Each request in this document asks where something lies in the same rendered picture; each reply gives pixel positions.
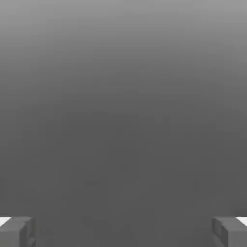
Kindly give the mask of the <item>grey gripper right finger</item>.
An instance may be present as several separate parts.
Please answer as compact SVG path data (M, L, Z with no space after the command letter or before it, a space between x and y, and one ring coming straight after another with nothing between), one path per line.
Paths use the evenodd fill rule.
M213 217L214 247L247 247L247 217Z

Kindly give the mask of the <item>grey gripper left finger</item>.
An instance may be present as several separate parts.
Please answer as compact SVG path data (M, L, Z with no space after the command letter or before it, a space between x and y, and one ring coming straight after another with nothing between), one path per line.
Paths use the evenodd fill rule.
M34 217L0 217L0 247L36 247Z

